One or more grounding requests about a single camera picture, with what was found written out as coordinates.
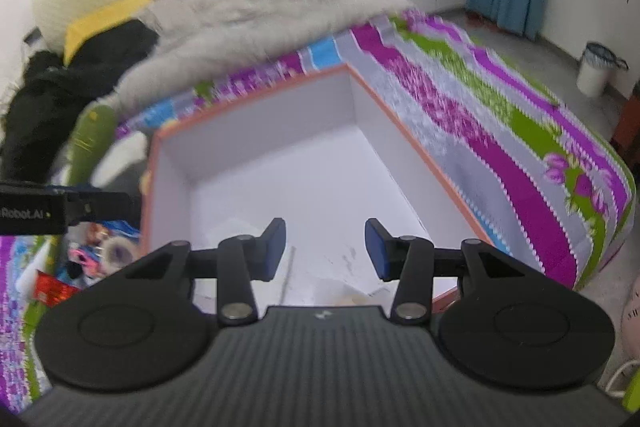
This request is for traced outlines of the red foil tea packet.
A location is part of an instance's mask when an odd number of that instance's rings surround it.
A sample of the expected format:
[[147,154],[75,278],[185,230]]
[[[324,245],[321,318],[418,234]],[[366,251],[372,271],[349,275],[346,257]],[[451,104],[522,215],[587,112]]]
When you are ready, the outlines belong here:
[[73,295],[78,294],[79,291],[79,288],[66,284],[53,275],[37,271],[34,298],[38,303],[42,303],[48,308],[55,307],[59,303],[70,299]]

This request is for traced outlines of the pink haired small doll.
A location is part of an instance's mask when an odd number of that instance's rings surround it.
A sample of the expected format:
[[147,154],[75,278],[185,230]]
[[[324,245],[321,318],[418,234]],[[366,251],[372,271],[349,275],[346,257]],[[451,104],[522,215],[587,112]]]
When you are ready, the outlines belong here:
[[80,265],[82,273],[90,279],[104,277],[101,257],[90,247],[76,246],[68,250],[68,260]]

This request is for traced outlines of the blue plastic snack bag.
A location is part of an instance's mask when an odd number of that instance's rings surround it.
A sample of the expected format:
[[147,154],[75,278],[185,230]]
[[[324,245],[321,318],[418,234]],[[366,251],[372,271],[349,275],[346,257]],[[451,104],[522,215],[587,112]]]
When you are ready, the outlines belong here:
[[85,251],[92,257],[99,258],[106,242],[111,239],[126,239],[128,243],[138,247],[140,231],[122,220],[85,222],[70,228],[66,233],[69,251]]

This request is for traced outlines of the black jacket on bed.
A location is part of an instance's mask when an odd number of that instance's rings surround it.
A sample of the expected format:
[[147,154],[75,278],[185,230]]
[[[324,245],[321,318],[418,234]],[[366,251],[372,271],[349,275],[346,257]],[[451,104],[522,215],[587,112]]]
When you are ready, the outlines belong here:
[[81,112],[110,94],[157,40],[140,20],[127,20],[86,40],[67,65],[53,52],[35,53],[1,117],[1,179],[46,181]]

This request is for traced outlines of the grey white penguin plush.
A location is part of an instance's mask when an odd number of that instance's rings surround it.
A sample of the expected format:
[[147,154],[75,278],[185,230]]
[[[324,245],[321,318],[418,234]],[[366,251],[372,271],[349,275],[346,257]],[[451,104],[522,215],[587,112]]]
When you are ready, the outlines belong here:
[[[141,181],[148,170],[151,138],[137,131],[116,140],[106,150],[91,150],[68,141],[58,152],[49,181],[55,185],[88,185],[109,192],[141,196]],[[81,165],[89,170],[86,181],[70,181],[72,171]]]

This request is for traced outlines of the green plush massage hammer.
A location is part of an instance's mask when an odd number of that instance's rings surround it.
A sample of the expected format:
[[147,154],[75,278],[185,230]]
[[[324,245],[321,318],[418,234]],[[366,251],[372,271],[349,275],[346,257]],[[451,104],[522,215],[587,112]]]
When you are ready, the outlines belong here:
[[107,105],[92,104],[80,114],[68,142],[68,186],[90,181],[113,144],[117,124],[114,109]]

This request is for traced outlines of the colourful striped bed sheet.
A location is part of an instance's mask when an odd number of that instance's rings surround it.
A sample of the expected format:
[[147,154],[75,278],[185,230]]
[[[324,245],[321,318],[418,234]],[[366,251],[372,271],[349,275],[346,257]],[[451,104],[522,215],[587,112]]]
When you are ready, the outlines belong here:
[[[546,277],[582,289],[625,242],[637,195],[611,145],[551,91],[493,50],[435,15],[410,10],[352,28],[205,80],[134,116],[117,115],[114,141],[204,113],[287,81],[345,66],[357,74],[420,142],[486,232],[485,241]],[[104,277],[90,279],[68,260],[63,235],[1,236],[1,398],[23,410],[47,390],[35,329],[48,307],[34,298],[37,271],[83,289],[141,259],[111,239]]]

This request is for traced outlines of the yellow pillow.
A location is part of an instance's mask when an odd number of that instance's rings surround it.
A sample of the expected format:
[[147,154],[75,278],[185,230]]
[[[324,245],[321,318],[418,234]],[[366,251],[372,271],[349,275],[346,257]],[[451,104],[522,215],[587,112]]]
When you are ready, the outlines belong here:
[[74,55],[88,39],[131,20],[137,12],[151,2],[152,0],[118,0],[73,20],[66,27],[63,64],[65,66],[70,64]]

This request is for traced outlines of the pink cardboard box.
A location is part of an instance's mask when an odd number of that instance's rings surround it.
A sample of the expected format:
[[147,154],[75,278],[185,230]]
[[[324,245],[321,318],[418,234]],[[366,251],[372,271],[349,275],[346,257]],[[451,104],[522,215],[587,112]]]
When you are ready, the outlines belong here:
[[420,142],[345,66],[166,124],[154,136],[149,172],[146,251],[174,239],[194,247],[193,218],[235,211],[367,213],[390,234],[444,248],[486,239]]

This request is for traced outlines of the white waste bin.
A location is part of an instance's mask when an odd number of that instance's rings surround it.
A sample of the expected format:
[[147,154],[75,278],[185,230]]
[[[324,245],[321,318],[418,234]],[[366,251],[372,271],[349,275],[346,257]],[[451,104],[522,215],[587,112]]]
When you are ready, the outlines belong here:
[[579,61],[577,88],[587,98],[599,98],[616,72],[628,69],[628,63],[607,46],[588,41]]

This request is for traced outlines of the grey duvet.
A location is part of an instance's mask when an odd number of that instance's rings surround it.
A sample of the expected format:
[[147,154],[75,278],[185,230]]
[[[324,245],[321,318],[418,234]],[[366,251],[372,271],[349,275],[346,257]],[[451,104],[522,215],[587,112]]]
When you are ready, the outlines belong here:
[[158,35],[107,103],[128,118],[205,80],[269,62],[409,0],[157,0],[138,15]]

